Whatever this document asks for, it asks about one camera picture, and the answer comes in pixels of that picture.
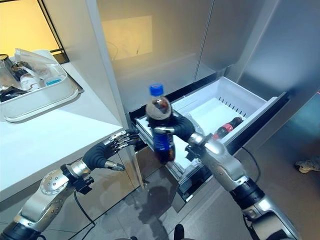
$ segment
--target freezer drawer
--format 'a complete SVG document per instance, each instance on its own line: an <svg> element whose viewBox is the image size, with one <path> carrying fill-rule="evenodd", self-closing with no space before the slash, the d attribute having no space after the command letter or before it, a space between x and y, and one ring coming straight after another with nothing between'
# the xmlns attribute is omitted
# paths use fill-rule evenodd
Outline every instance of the freezer drawer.
<svg viewBox="0 0 320 240"><path fill-rule="evenodd" d="M197 132L204 135L214 133L234 117L243 122L220 139L231 154L245 144L263 125L288 101L283 93L266 101L240 85L221 77L172 103L173 109L192 121ZM153 148L151 130L145 116L136 119L142 140ZM185 157L187 143L174 136L176 158L166 167L179 183L180 195L184 200L197 190L211 175L198 159L192 162Z"/></svg>

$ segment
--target dark soda bottle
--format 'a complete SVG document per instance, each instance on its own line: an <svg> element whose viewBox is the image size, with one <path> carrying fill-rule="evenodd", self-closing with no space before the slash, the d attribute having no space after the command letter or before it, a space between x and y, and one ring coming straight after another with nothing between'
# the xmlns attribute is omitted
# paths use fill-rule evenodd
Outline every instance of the dark soda bottle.
<svg viewBox="0 0 320 240"><path fill-rule="evenodd" d="M239 126L243 122L242 118L237 116L232 121L224 124L223 126L219 127L217 131L214 133L213 138L214 139L222 139L225 137L228 133L230 133L233 129L235 129L237 126Z"/></svg>
<svg viewBox="0 0 320 240"><path fill-rule="evenodd" d="M147 104L145 111L149 117L153 138L153 150L155 156L162 164L173 162L176 157L174 137L170 134L160 134L154 131L154 127L168 126L172 108L169 100L163 96L162 84L150 86L151 102Z"/></svg>

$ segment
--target kitchen counter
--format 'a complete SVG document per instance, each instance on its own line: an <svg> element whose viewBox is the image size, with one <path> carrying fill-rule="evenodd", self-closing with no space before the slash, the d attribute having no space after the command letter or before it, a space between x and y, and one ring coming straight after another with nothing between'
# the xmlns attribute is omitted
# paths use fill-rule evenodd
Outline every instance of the kitchen counter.
<svg viewBox="0 0 320 240"><path fill-rule="evenodd" d="M122 128L72 64L62 67L84 89L75 100L24 122L0 119L0 202Z"/></svg>

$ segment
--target black robotic glove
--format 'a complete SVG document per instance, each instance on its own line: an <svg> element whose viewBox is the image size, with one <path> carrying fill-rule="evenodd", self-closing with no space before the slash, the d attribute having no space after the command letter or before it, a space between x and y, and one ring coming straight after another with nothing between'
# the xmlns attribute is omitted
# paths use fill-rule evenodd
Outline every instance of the black robotic glove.
<svg viewBox="0 0 320 240"><path fill-rule="evenodd" d="M176 135L186 143L190 136L196 132L192 122L175 110L172 111L172 115L170 116L167 125L164 125L163 122L160 124L159 121L151 118L148 118L147 120L149 122L148 126L154 129L156 133Z"/></svg>
<svg viewBox="0 0 320 240"><path fill-rule="evenodd" d="M139 141L139 131L136 129L122 130L106 140L91 147L83 156L82 161L92 171L95 168L124 171L122 164L108 160L121 149L134 145Z"/></svg>

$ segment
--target coca-cola bottle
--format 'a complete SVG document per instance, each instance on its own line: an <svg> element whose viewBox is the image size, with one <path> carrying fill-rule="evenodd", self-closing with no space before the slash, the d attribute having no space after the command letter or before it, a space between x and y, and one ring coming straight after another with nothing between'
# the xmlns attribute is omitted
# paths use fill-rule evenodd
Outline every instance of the coca-cola bottle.
<svg viewBox="0 0 320 240"><path fill-rule="evenodd" d="M239 126L243 122L242 118L237 116L232 121L224 124L223 126L219 127L217 131L215 131L213 138L214 139L222 139L228 133L230 133L233 129Z"/></svg>

